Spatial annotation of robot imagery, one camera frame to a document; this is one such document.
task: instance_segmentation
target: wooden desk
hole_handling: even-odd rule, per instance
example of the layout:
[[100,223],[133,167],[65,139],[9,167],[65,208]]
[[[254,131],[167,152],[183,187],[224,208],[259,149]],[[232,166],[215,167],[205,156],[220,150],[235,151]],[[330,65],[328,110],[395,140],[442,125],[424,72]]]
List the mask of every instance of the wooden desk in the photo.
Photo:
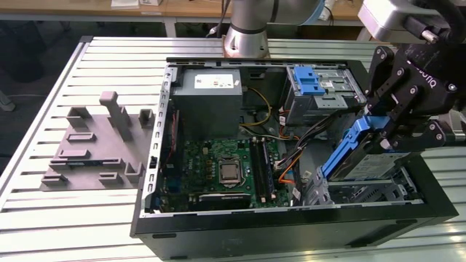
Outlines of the wooden desk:
[[161,5],[141,5],[139,9],[112,10],[111,0],[0,0],[0,13],[45,15],[99,15],[144,16],[144,12],[160,13],[168,0]]
[[[0,0],[0,20],[161,22],[168,37],[176,37],[175,23],[218,23],[222,0],[164,0],[160,6],[112,10],[111,0]],[[334,25],[362,26],[358,11],[362,0],[339,0],[332,8]],[[224,22],[230,22],[231,8]],[[318,20],[315,25],[328,25]]]
[[[222,0],[168,0],[165,16],[175,17],[220,17]],[[358,12],[363,5],[363,0],[338,0],[332,14],[336,20],[359,21]]]

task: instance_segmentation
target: floor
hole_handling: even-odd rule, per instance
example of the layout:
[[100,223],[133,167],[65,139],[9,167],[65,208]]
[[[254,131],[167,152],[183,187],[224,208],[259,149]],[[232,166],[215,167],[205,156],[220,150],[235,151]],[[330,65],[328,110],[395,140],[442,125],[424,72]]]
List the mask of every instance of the floor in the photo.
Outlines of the floor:
[[[23,22],[7,22],[17,25]],[[69,30],[63,30],[59,22],[37,22],[40,35],[47,45],[47,50],[37,55],[44,68],[43,77],[31,83],[15,82],[0,68],[0,90],[16,104],[12,112],[0,110],[0,174],[4,170],[11,155],[21,142],[23,136],[35,119],[43,105],[45,96],[52,89],[61,70],[68,62],[79,39],[83,35],[105,37],[164,37],[164,26],[161,23],[95,23],[72,22]],[[179,37],[204,37],[205,31],[212,25],[177,23]],[[268,29],[271,38],[296,38],[296,27],[275,25]]]

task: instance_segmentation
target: open computer tower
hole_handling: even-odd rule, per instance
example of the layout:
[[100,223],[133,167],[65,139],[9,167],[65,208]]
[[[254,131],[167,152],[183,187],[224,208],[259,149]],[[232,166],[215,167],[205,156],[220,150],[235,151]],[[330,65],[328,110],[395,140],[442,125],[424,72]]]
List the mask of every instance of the open computer tower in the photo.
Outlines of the open computer tower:
[[160,259],[375,246],[458,215],[418,153],[374,164],[368,152],[346,178],[316,171],[366,78],[359,61],[167,60],[131,229]]

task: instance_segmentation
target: slotted aluminum surface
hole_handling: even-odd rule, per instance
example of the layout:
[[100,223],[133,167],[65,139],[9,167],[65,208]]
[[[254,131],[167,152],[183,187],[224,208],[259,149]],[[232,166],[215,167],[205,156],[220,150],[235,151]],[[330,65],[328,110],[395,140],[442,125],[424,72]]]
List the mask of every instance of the slotted aluminum surface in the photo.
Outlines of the slotted aluminum surface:
[[[156,110],[165,57],[220,57],[220,46],[219,40],[183,38],[93,38],[79,44],[0,178],[1,262],[159,260],[129,238],[135,189],[40,192],[40,180],[68,127],[71,106],[105,113],[100,92],[116,91],[128,113]],[[356,59],[366,68],[374,48],[375,43],[351,41],[270,41],[272,58]],[[466,150],[431,151],[424,158],[461,214],[447,223],[414,230],[376,248],[215,261],[465,261]]]

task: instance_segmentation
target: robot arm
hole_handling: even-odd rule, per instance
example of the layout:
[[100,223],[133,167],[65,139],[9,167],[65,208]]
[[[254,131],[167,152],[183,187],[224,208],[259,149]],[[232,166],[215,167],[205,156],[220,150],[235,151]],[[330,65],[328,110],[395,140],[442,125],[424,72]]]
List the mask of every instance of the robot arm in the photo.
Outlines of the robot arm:
[[318,19],[323,6],[323,0],[232,0],[226,56],[267,57],[267,23],[306,25]]
[[[398,0],[383,2],[400,3]],[[364,116],[356,120],[320,168],[330,180],[354,179],[351,172],[358,161],[367,159],[368,152],[370,158],[384,154],[386,159],[395,160],[427,148],[466,145],[465,119],[453,110],[466,97],[466,80],[459,71],[466,58],[465,17],[461,8],[447,0],[422,1],[423,4],[431,2],[436,14],[450,16],[443,23],[434,23],[438,17],[424,20],[418,14],[406,15],[403,21],[391,23],[396,22],[404,32],[418,38],[426,38],[427,43],[403,44],[396,54],[384,46],[375,49],[364,90]],[[392,37],[391,34],[380,36],[380,40]]]

